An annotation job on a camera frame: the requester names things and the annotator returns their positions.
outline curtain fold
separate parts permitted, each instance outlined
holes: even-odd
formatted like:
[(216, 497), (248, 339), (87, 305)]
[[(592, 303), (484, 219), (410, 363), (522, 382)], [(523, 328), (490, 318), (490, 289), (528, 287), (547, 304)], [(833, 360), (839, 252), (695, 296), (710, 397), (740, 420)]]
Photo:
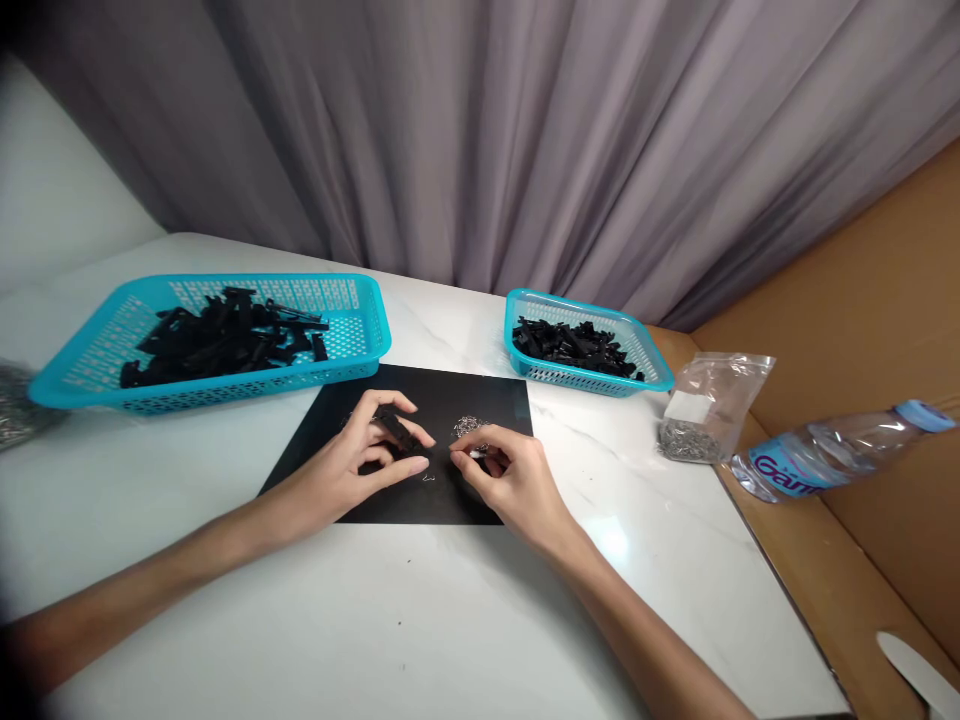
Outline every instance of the curtain fold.
[(167, 230), (691, 330), (960, 135), (948, 0), (61, 0)]

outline forearm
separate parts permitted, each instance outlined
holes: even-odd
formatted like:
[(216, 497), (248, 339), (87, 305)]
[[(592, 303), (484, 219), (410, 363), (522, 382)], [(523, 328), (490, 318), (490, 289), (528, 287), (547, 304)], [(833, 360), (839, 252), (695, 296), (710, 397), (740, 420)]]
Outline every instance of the forearm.
[(244, 508), (8, 629), (24, 667), (47, 693), (184, 597), (259, 557), (241, 531)]
[(641, 600), (579, 527), (546, 552), (657, 718), (751, 718), (749, 710)]

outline blue plastic basket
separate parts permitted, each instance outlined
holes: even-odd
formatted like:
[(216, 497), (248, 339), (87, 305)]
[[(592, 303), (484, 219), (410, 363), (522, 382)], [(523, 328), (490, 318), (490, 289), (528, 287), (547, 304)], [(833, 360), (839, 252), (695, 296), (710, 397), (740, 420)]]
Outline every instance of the blue plastic basket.
[[(151, 356), (137, 345), (156, 326), (156, 312), (178, 305), (199, 313), (206, 295), (224, 285), (251, 288), (258, 298), (322, 313), (329, 360), (298, 353), (276, 370), (121, 389), (120, 368)], [(155, 275), (121, 285), (30, 385), (34, 402), (55, 408), (106, 405), (140, 415), (242, 400), (325, 383), (369, 377), (390, 349), (380, 287), (365, 275)]]
[[(517, 350), (513, 344), (513, 329), (520, 325), (520, 316), (527, 320), (565, 322), (571, 326), (589, 320), (598, 330), (609, 330), (616, 336), (620, 349), (643, 372), (644, 381), (618, 378), (593, 370), (561, 365), (548, 360), (537, 360)], [(657, 349), (650, 332), (629, 315), (616, 310), (573, 302), (556, 295), (518, 288), (507, 295), (506, 319), (503, 323), (503, 341), (510, 353), (510, 364), (519, 375), (531, 380), (563, 385), (589, 392), (627, 397), (641, 390), (668, 392), (673, 388), (673, 373)]]

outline blue bottle label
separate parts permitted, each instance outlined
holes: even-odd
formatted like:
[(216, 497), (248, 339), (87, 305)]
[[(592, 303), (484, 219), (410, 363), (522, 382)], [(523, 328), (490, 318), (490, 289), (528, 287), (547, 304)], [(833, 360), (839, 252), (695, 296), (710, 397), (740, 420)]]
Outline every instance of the blue bottle label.
[(790, 497), (805, 497), (833, 487), (797, 465), (784, 451), (779, 437), (753, 448), (750, 451), (750, 461), (757, 472)]

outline plastic bottle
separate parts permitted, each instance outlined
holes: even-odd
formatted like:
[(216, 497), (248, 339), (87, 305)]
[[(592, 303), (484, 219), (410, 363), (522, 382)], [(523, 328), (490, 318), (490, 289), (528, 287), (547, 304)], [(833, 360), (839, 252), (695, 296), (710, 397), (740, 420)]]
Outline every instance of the plastic bottle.
[(890, 464), (917, 440), (956, 427), (920, 400), (887, 411), (813, 422), (736, 455), (740, 484), (761, 500), (783, 502), (848, 485)]

